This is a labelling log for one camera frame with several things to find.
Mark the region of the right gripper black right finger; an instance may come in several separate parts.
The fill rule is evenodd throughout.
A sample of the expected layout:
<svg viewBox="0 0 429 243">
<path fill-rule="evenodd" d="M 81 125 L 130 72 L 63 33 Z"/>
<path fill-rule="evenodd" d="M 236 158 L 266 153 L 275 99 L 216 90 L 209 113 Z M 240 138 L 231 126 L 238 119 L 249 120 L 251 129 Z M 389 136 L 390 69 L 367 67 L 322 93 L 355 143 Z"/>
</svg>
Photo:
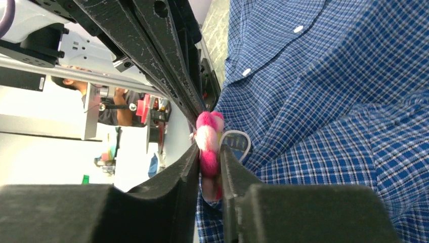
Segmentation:
<svg viewBox="0 0 429 243">
<path fill-rule="evenodd" d="M 220 150 L 225 242 L 399 242 L 362 185 L 270 185 Z"/>
</svg>

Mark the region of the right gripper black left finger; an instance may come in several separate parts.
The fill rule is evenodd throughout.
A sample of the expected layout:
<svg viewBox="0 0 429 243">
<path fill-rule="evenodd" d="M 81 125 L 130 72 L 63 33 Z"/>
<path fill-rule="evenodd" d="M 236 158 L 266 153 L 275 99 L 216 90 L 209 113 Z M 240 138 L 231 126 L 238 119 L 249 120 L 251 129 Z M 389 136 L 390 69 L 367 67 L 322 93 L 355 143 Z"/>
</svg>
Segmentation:
<svg viewBox="0 0 429 243">
<path fill-rule="evenodd" d="M 108 184 L 6 185 L 1 242 L 192 242 L 198 158 L 191 145 L 128 192 Z"/>
</svg>

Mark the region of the blue checkered shirt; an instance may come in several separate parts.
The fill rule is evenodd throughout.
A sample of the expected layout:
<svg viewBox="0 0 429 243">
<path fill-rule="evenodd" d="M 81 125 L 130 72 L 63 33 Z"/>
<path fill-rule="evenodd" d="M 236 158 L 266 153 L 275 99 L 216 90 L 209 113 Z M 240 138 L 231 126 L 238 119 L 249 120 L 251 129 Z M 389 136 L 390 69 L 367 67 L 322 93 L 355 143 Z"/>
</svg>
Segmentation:
<svg viewBox="0 0 429 243">
<path fill-rule="evenodd" d="M 270 184 L 362 184 L 428 242 L 428 1 L 231 1 L 216 111 Z"/>
</svg>

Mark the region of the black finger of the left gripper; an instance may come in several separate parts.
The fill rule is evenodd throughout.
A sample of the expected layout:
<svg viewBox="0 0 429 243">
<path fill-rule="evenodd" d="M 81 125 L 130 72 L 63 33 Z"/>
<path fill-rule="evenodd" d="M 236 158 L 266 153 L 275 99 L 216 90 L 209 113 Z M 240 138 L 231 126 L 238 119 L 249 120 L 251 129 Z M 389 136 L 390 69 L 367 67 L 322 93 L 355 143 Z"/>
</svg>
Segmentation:
<svg viewBox="0 0 429 243">
<path fill-rule="evenodd" d="M 149 82 L 174 102 L 164 91 L 166 74 L 161 69 L 160 58 L 155 52 L 153 43 L 142 24 L 138 22 L 133 2 L 77 1 L 76 4 L 143 71 Z M 192 126 L 196 124 L 198 116 L 186 116 L 184 113 L 183 115 Z"/>
<path fill-rule="evenodd" d="M 186 116 L 205 110 L 200 90 L 200 61 L 195 44 L 201 33 L 187 1 L 134 1 L 138 22 L 160 58 L 164 91 Z"/>
</svg>

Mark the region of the pink flower brooch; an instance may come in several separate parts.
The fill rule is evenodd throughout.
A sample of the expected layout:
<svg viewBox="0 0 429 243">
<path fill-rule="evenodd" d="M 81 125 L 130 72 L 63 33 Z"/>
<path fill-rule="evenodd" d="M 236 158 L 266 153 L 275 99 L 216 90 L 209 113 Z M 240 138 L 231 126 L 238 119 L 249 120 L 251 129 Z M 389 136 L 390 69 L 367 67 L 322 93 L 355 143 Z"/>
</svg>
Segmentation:
<svg viewBox="0 0 429 243">
<path fill-rule="evenodd" d="M 217 201 L 222 198 L 222 186 L 220 183 L 221 168 L 218 159 L 220 147 L 229 137 L 236 137 L 237 150 L 244 150 L 239 156 L 242 162 L 250 151 L 251 139 L 242 131 L 224 131 L 225 119 L 218 111 L 201 113 L 196 121 L 196 131 L 190 135 L 196 142 L 199 153 L 201 174 L 201 191 L 207 201 Z"/>
</svg>

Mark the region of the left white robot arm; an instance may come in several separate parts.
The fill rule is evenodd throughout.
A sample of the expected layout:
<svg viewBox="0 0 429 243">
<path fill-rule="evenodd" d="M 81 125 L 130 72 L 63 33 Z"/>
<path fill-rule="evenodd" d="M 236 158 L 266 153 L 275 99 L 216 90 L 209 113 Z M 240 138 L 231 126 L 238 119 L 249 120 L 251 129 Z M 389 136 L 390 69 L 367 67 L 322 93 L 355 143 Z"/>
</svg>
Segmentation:
<svg viewBox="0 0 429 243">
<path fill-rule="evenodd" d="M 194 124 L 201 38 L 188 1 L 1 1 L 1 66 L 87 81 L 89 127 L 102 85 L 164 96 Z"/>
</svg>

